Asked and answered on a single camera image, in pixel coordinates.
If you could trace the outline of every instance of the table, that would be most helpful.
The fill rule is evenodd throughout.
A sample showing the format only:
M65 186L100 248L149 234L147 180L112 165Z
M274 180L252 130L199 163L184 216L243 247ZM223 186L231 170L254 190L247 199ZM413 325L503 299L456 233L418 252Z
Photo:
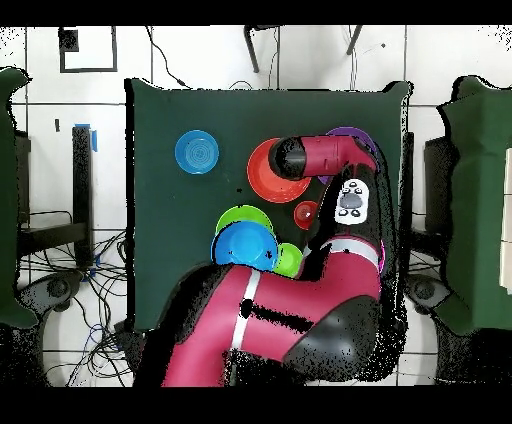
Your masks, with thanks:
M265 140L325 134L340 126L364 130L386 157L398 219L407 82L383 92L168 91L132 79L127 90L133 94L127 113L134 117L136 330L155 328L180 277L210 261L215 225L232 206L262 209L278 241L304 247L306 232L295 225L293 210L300 201L318 200L323 185L315 178L302 196L285 204L259 198L249 186L246 165ZM219 161L205 175L185 173L174 159L176 141L193 129L210 133L219 145Z

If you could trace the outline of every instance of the green bowl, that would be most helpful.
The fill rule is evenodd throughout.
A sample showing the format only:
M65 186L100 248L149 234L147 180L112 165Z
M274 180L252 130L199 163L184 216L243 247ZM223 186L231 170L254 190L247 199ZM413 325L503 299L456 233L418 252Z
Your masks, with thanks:
M255 208L250 205L235 206L228 209L222 214L217 227L215 227L215 234L218 234L225 226L237 221L252 221L266 227L272 234L274 234L274 228L268 216L262 210Z
M302 252L297 246L290 243L281 243L277 246L277 264L273 271L285 277L294 278L299 272L302 261Z

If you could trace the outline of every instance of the purple bowl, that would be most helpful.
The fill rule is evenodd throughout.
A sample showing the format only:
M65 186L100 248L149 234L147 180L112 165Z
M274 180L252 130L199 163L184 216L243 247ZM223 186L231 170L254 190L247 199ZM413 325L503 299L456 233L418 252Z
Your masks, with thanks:
M375 146L373 140L370 138L368 134L366 134L363 130L360 130L359 128L338 127L329 131L327 135L350 135L352 137L357 137L364 144L370 147L373 154L377 154L377 146ZM322 182L322 184L327 184L327 181L329 180L328 176L322 176L317 178Z

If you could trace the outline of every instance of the red bowl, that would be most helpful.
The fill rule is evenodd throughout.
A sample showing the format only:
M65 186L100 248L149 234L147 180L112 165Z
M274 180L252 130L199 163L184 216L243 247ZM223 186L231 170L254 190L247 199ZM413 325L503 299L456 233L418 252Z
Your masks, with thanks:
M306 191L311 178L289 181L278 177L270 169L268 152L278 138L264 141L252 152L247 163L247 177L254 192L272 203L286 203L295 200Z
M318 204L311 200L300 202L293 211L293 220L297 226L303 230L309 229L315 219L316 208Z

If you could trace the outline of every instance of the blue bowl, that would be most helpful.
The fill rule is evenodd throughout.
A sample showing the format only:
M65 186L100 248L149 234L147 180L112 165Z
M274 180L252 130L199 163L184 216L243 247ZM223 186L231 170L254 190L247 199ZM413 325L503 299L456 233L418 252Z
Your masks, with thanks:
M192 130L183 134L174 148L176 162L189 174L205 174L219 159L219 146L204 131Z
M277 242L263 225L238 221L224 227L212 243L212 261L219 264L247 265L272 271L277 262Z

